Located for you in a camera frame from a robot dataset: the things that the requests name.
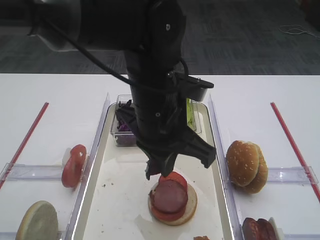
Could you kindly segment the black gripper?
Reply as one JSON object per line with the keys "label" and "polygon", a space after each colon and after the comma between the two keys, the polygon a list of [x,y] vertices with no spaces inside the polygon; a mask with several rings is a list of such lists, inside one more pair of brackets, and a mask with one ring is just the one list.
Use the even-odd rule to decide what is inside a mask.
{"label": "black gripper", "polygon": [[115,110],[136,137],[137,146],[147,155],[146,175],[167,177],[178,155],[200,160],[209,168],[216,149],[187,125],[187,99],[179,93],[158,94],[131,89],[133,102]]}

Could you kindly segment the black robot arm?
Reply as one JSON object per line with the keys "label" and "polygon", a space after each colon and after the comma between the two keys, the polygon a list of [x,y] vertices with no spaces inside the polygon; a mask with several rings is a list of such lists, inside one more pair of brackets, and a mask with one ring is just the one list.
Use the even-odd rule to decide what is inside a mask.
{"label": "black robot arm", "polygon": [[187,100],[203,100],[210,82],[191,77],[181,48],[187,18],[176,0],[28,0],[32,33],[65,43],[130,86],[115,111],[148,157],[147,178],[168,176],[178,155],[209,168],[216,149],[187,124]]}

